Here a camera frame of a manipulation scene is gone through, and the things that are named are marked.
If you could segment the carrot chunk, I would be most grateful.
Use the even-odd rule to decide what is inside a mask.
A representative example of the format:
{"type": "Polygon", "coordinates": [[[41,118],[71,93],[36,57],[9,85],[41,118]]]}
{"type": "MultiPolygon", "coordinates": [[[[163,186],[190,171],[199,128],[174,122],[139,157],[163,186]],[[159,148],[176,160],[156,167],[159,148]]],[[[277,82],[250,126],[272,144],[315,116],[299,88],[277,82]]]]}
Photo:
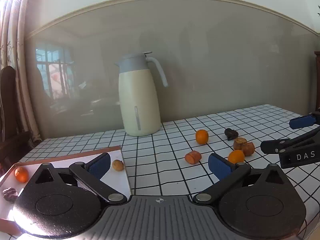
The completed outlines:
{"type": "Polygon", "coordinates": [[[245,138],[241,138],[241,137],[235,138],[234,142],[233,142],[234,150],[242,150],[242,146],[246,142],[247,142],[247,140],[245,138]]]}
{"type": "Polygon", "coordinates": [[[251,156],[255,152],[255,146],[253,142],[246,142],[241,147],[242,152],[246,157],[251,156]]]}
{"type": "Polygon", "coordinates": [[[197,151],[191,151],[184,156],[184,159],[187,163],[195,165],[202,159],[202,156],[197,151]]]}

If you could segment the near orange on table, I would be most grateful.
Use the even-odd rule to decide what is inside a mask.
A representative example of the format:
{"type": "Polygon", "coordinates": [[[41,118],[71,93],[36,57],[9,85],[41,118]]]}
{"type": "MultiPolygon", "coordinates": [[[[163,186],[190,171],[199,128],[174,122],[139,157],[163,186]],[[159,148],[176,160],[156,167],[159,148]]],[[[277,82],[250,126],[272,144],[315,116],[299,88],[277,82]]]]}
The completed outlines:
{"type": "Polygon", "coordinates": [[[243,163],[245,161],[245,155],[242,150],[234,150],[229,154],[228,161],[233,164],[243,163]]]}

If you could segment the orange on table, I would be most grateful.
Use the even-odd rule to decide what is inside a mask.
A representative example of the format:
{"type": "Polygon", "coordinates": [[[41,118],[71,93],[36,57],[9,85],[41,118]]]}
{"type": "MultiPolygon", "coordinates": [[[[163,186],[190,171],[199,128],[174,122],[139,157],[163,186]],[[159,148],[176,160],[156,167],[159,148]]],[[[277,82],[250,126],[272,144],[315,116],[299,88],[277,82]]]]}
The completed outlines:
{"type": "Polygon", "coordinates": [[[199,129],[195,134],[196,142],[200,145],[204,145],[208,142],[209,134],[204,129],[199,129]]]}
{"type": "Polygon", "coordinates": [[[245,155],[242,150],[234,150],[229,154],[228,161],[233,164],[243,163],[245,161],[245,155]]]}

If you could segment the small tan fruit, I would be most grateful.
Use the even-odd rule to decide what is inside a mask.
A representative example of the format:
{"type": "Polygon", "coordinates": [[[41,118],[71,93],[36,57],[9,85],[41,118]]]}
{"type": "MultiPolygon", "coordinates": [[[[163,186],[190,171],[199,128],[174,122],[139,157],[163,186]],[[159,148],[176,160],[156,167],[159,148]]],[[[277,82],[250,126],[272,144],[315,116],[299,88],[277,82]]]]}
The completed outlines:
{"type": "Polygon", "coordinates": [[[124,170],[124,163],[121,161],[121,160],[114,160],[112,162],[112,168],[117,171],[117,172],[120,172],[120,171],[123,171],[124,170]]]}

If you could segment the dark dried fruit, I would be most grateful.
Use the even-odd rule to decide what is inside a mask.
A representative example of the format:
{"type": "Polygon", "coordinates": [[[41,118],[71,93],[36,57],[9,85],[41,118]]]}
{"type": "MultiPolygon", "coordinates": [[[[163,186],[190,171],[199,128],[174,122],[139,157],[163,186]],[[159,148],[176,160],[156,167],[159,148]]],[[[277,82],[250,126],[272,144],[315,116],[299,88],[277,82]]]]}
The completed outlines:
{"type": "Polygon", "coordinates": [[[227,137],[227,140],[234,140],[239,136],[239,133],[231,128],[225,129],[224,134],[227,137]]]}

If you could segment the far orange on table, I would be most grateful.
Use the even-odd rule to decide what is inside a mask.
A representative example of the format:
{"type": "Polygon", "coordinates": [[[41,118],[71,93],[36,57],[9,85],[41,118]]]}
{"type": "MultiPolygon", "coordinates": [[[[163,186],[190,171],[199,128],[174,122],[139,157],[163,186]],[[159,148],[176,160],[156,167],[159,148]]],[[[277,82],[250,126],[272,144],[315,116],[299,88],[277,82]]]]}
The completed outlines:
{"type": "Polygon", "coordinates": [[[200,145],[204,145],[208,142],[209,134],[204,129],[199,129],[195,134],[196,142],[200,145]]]}

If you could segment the orange in tray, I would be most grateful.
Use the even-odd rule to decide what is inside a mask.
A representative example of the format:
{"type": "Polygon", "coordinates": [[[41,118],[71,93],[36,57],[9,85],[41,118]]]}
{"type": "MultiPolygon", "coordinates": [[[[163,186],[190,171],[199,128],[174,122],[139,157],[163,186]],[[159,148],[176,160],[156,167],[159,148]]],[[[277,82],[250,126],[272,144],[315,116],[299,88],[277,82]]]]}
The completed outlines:
{"type": "Polygon", "coordinates": [[[22,166],[19,166],[15,169],[14,176],[20,183],[26,183],[29,179],[28,170],[22,166]]]}

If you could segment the brown rimmed white tray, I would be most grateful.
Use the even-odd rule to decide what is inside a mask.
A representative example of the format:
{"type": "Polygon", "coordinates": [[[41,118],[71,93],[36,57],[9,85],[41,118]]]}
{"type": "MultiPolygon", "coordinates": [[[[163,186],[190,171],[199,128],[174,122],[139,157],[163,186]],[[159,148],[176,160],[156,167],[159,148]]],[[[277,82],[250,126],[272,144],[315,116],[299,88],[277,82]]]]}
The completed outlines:
{"type": "Polygon", "coordinates": [[[88,163],[103,152],[109,153],[111,165],[101,181],[124,194],[129,200],[131,189],[125,170],[112,168],[116,159],[123,160],[118,146],[13,165],[1,179],[1,232],[19,236],[23,233],[48,239],[63,239],[79,235],[100,219],[110,205],[98,197],[69,171],[77,161],[88,163]],[[28,170],[29,179],[20,183],[15,169],[28,170]],[[18,198],[11,204],[2,191],[16,189],[18,198]]]}

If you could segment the dark wooden chair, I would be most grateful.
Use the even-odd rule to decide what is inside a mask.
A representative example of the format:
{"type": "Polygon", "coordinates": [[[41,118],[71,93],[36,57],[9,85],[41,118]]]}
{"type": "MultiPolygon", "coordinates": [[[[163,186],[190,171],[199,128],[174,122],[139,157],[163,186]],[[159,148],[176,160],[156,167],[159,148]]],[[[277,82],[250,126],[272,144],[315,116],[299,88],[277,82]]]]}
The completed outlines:
{"type": "Polygon", "coordinates": [[[1,174],[30,150],[30,132],[24,131],[17,102],[16,72],[11,66],[1,70],[1,174]]]}

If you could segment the dark walnut in tray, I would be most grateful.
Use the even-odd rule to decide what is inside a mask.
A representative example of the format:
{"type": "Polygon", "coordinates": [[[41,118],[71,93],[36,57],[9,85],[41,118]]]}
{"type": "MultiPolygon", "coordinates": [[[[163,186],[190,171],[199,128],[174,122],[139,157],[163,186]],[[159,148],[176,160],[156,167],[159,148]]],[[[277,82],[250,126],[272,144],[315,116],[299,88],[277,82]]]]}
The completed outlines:
{"type": "Polygon", "coordinates": [[[7,202],[14,204],[14,202],[18,198],[18,193],[15,188],[9,187],[9,188],[4,189],[2,191],[2,196],[7,202]]]}

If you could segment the cream grey thermos jug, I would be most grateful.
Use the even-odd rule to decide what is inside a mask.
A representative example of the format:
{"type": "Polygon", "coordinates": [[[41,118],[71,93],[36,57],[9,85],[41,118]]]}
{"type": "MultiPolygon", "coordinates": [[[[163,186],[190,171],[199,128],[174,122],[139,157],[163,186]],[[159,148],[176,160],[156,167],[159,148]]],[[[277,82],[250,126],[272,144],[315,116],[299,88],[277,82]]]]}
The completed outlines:
{"type": "Polygon", "coordinates": [[[119,103],[125,132],[133,137],[150,135],[161,126],[156,86],[148,64],[155,64],[164,87],[168,81],[157,59],[150,52],[122,56],[119,67],[119,103]]]}

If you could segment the beige floral curtain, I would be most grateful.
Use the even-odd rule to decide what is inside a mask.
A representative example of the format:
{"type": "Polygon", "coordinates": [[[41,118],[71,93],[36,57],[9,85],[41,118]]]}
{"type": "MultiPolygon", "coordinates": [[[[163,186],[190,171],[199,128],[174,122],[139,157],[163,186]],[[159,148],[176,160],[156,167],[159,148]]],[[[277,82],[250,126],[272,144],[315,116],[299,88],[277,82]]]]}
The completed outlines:
{"type": "Polygon", "coordinates": [[[18,116],[22,130],[30,132],[33,144],[41,142],[28,89],[25,64],[25,16],[28,0],[1,0],[1,68],[16,71],[18,116]]]}

